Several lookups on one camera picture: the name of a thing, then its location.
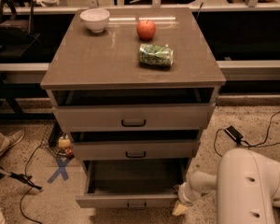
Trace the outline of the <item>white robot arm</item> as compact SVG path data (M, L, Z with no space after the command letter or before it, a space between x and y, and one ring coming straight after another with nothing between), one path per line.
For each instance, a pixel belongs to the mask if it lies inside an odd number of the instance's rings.
M235 148L221 158L217 173L196 172L177 187L173 214L179 216L202 198L217 196L217 224L275 224L280 207L280 162Z

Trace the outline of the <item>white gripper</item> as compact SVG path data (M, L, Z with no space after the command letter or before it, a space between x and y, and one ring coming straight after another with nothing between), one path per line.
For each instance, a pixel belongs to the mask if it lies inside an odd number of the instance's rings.
M175 202L175 207L172 211L172 214L176 217L184 215L188 210L187 205L193 205L193 203L201 199L203 195L203 191L195 190L189 182L184 182L178 188L177 196L179 201Z

